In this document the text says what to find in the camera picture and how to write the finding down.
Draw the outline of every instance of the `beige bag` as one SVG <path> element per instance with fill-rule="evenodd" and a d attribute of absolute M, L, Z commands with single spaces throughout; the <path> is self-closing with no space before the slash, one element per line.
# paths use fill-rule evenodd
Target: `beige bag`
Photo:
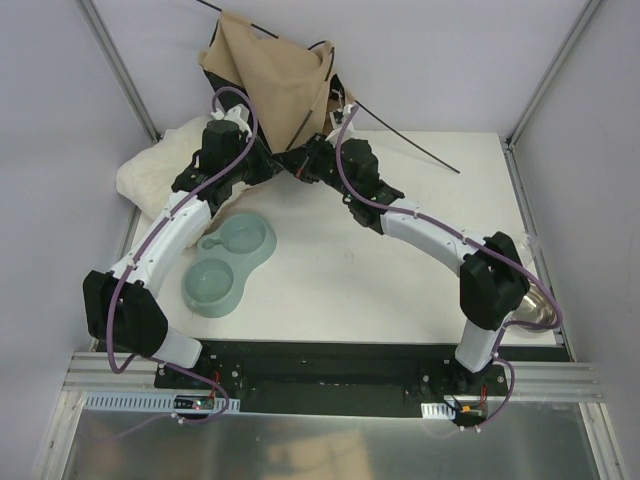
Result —
<path fill-rule="evenodd" d="M 331 131 L 328 113 L 340 106 L 329 98 L 334 52 L 330 42 L 310 51 L 282 38 L 258 38 L 249 21 L 225 11 L 198 60 L 247 91 L 271 152 L 282 153 Z"/>

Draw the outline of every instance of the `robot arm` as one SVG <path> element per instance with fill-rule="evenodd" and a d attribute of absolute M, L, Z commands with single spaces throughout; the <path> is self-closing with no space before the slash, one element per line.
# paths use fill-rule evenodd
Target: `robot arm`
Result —
<path fill-rule="evenodd" d="M 455 360 L 463 373 L 482 372 L 492 360 L 492 349 L 500 328 L 517 308 L 529 289 L 528 280 L 513 269 L 464 243 L 428 222 L 394 211 L 365 205 L 346 190 L 335 168 L 334 147 L 318 135 L 305 147 L 280 155 L 270 155 L 256 142 L 251 154 L 229 175 L 200 191 L 187 202 L 167 226 L 148 245 L 133 265 L 132 259 L 172 207 L 198 185 L 221 171 L 237 156 L 246 134 L 242 115 L 232 109 L 225 118 L 212 120 L 203 133 L 203 147 L 196 162 L 180 174 L 168 204 L 149 232 L 109 273 L 91 272 L 83 285 L 89 333 L 105 339 L 108 305 L 115 285 L 127 267 L 133 266 L 122 293 L 114 323 L 114 344 L 125 351 L 156 358 L 185 368 L 196 368 L 211 352 L 202 344 L 168 326 L 155 302 L 160 286 L 187 241 L 208 224 L 231 196 L 233 186 L 244 182 L 262 183 L 281 170 L 287 170 L 306 183 L 322 181 L 343 195 L 352 215 L 365 227 L 412 244 L 443 263 L 460 278 L 460 305 L 467 316 Z M 348 140 L 342 145 L 345 173 L 358 192 L 383 205 L 416 211 L 418 206 L 404 194 L 387 185 L 378 174 L 378 160 L 364 140 Z M 467 238 L 519 262 L 511 239 L 498 232 L 485 238 L 465 232 Z"/>

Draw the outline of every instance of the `white table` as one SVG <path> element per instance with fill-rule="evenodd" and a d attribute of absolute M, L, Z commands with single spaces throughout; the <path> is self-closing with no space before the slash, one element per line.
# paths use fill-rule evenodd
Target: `white table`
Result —
<path fill-rule="evenodd" d="M 487 235 L 524 232 L 496 134 L 407 135 L 462 174 L 390 132 L 357 136 L 371 142 L 382 178 L 417 201 L 422 211 Z M 182 301 L 182 276 L 196 255 L 195 248 L 185 250 L 158 297 L 176 329 L 208 339 L 460 341 L 465 317 L 455 275 L 410 245 L 358 225 L 341 196 L 326 185 L 303 184 L 285 172 L 245 192 L 219 221 L 239 212 L 258 213 L 271 224 L 278 237 L 275 253 L 250 275 L 235 311 L 208 319 Z M 135 241 L 150 223 L 141 217 Z M 503 344 L 553 345 L 555 340 L 551 332 L 512 329 Z"/>

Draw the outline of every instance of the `wall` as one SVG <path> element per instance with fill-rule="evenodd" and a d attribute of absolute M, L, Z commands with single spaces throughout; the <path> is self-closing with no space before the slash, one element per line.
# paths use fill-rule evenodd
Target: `wall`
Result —
<path fill-rule="evenodd" d="M 196 56 L 216 11 L 195 0 L 95 3 L 160 131 L 208 113 Z M 218 3 L 301 45 L 332 40 L 344 82 L 397 128 L 506 135 L 585 0 Z"/>
<path fill-rule="evenodd" d="M 124 237 L 116 169 L 148 141 L 74 2 L 1 2 L 0 58 L 0 478 L 21 480 L 88 345 L 83 277 Z"/>
<path fill-rule="evenodd" d="M 580 360 L 594 362 L 640 471 L 640 2 L 610 0 L 516 146 Z"/>

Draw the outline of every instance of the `stainless steel bowl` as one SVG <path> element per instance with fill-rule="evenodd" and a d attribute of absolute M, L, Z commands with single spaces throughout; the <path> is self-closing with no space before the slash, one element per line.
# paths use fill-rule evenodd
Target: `stainless steel bowl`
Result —
<path fill-rule="evenodd" d="M 535 285 L 531 285 L 529 293 L 522 299 L 522 303 L 511 317 L 513 320 L 523 320 L 525 322 L 537 323 L 538 325 L 551 325 L 556 321 L 556 314 L 551 304 L 544 297 L 542 292 Z M 527 332 L 542 333 L 545 330 L 536 330 L 528 327 L 521 327 Z"/>

